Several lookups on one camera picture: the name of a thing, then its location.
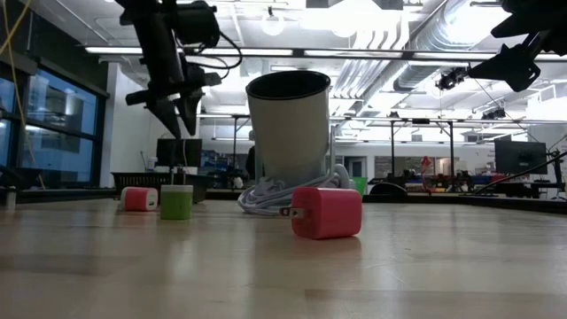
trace white cylindrical cup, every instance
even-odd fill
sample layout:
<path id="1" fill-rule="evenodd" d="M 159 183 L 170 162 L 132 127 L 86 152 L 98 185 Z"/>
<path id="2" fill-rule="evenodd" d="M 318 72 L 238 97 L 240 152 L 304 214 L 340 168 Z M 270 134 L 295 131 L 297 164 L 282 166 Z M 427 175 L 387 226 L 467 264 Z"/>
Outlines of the white cylindrical cup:
<path id="1" fill-rule="evenodd" d="M 290 71 L 263 75 L 246 87 L 266 177 L 283 181 L 285 188 L 325 175 L 329 86 L 325 74 Z"/>

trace yellow cable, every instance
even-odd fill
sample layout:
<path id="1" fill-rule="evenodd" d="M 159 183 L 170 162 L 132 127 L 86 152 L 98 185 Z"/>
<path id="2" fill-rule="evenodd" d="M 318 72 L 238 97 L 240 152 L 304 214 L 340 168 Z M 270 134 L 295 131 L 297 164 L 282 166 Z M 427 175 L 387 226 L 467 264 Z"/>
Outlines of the yellow cable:
<path id="1" fill-rule="evenodd" d="M 8 37 L 6 38 L 6 41 L 4 41 L 4 43 L 2 43 L 2 48 L 0 48 L 0 55 L 2 55 L 2 53 L 4 53 L 4 49 L 6 49 L 6 46 L 9 45 L 10 41 L 12 40 L 12 38 L 14 37 L 14 34 L 16 33 L 16 30 L 19 27 L 19 24 L 21 23 L 21 21 L 24 19 L 24 17 L 26 16 L 26 12 L 27 9 L 29 8 L 29 5 L 32 3 L 32 0 L 27 0 L 26 5 L 24 6 L 24 10 L 21 12 L 21 14 L 19 15 L 18 19 L 16 20 L 16 23 L 14 23 L 14 27 L 12 29 L 12 31 L 8 32 L 8 27 L 6 27 L 6 35 L 8 35 Z M 7 6 L 7 2 L 4 0 L 4 11 L 6 12 L 6 6 Z M 7 13 L 4 15 L 4 19 L 5 21 L 5 25 L 8 26 L 8 18 L 6 18 Z"/>
<path id="2" fill-rule="evenodd" d="M 32 148 L 32 141 L 29 138 L 29 134 L 26 131 L 26 116 L 24 114 L 24 108 L 22 107 L 21 100 L 19 98 L 18 78 L 16 76 L 16 67 L 14 66 L 14 59 L 13 59 L 13 55 L 12 55 L 12 39 L 11 39 L 12 36 L 11 35 L 14 34 L 14 31 L 18 27 L 18 22 L 16 22 L 16 25 L 14 25 L 14 28 L 12 29 L 12 31 L 8 32 L 8 28 L 9 28 L 9 26 L 8 26 L 8 9 L 6 8 L 6 6 L 7 6 L 7 3 L 4 2 L 4 27 L 6 28 L 6 35 L 8 35 L 6 42 L 8 43 L 8 55 L 10 56 L 10 64 L 11 64 L 11 67 L 12 67 L 12 77 L 13 77 L 13 80 L 14 80 L 14 89 L 16 90 L 16 102 L 18 103 L 19 117 L 20 117 L 20 120 L 21 120 L 21 126 L 22 126 L 22 128 L 24 128 L 24 136 L 26 137 L 26 142 L 27 142 L 27 145 L 28 145 L 28 148 L 29 148 L 29 155 L 31 156 L 32 164 L 34 165 L 34 167 L 36 167 L 34 151 L 33 151 L 33 148 Z M 24 15 L 26 13 L 27 6 L 24 9 L 22 15 Z M 45 184 L 43 183 L 42 175 L 39 174 L 38 177 L 39 177 L 39 182 L 41 183 L 42 188 L 45 191 Z"/>

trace computer monitor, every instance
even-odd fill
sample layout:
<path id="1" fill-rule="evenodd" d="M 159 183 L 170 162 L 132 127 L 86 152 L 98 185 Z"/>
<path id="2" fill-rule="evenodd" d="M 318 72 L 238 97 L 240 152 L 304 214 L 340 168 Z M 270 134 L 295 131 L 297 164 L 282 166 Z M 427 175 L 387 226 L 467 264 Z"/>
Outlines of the computer monitor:
<path id="1" fill-rule="evenodd" d="M 548 161 L 545 143 L 494 141 L 496 171 L 502 174 L 518 174 Z M 548 166 L 530 174 L 546 175 Z"/>
<path id="2" fill-rule="evenodd" d="M 171 165 L 201 167 L 202 147 L 203 140 L 201 139 L 182 139 L 175 141 L 173 138 L 160 138 L 158 139 L 158 150 L 156 151 L 158 157 L 156 165 L 166 167 Z"/>

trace coiled white cable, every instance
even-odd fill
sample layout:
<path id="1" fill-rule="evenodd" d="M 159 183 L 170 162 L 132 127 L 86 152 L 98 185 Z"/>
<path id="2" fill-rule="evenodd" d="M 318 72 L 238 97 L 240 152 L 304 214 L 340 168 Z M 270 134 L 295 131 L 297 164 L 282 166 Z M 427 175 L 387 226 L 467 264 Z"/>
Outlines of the coiled white cable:
<path id="1" fill-rule="evenodd" d="M 281 181 L 262 178 L 260 183 L 243 192 L 238 198 L 238 205 L 247 213 L 269 216 L 279 215 L 280 208 L 291 205 L 291 194 L 298 187 L 320 187 L 351 189 L 351 180 L 346 168 L 335 165 L 328 175 L 319 177 L 297 187 L 284 189 Z"/>

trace pink power adapter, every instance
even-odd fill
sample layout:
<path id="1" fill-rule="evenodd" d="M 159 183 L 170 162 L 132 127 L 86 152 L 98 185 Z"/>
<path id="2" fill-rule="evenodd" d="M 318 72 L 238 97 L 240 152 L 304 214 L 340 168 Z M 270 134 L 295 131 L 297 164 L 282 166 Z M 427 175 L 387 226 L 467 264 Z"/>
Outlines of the pink power adapter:
<path id="1" fill-rule="evenodd" d="M 293 192 L 291 207 L 280 214 L 291 218 L 293 232 L 300 237 L 350 237 L 361 231 L 362 198 L 354 190 L 301 187 Z"/>

